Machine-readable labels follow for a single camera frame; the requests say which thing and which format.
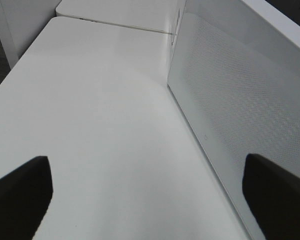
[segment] perforated pattern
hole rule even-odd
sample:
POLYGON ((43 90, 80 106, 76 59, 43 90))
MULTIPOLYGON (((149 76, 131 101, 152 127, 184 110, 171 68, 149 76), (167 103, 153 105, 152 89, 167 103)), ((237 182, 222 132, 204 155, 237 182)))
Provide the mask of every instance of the perforated pattern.
POLYGON ((195 24, 181 81, 227 161, 242 176, 247 154, 259 153, 300 176, 300 102, 282 84, 298 88, 300 79, 203 19, 195 24))

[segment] desk surface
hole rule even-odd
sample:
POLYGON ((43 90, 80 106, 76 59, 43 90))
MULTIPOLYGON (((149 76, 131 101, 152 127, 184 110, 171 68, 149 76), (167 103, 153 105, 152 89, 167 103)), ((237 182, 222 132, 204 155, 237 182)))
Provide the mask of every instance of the desk surface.
POLYGON ((58 16, 172 33, 177 5, 181 2, 182 0, 62 0, 56 13, 58 16))
POLYGON ((56 17, 1 84, 0 177, 50 160, 35 240, 248 239, 167 89, 166 37, 56 17))

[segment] frosted panel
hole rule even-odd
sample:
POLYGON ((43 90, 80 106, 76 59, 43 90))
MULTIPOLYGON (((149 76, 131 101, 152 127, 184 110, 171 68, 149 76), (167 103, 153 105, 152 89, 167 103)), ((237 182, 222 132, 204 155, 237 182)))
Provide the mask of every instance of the frosted panel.
POLYGON ((188 0, 168 85, 251 237, 264 240, 242 193, 245 160, 260 154, 300 177, 300 49, 240 0, 188 0))

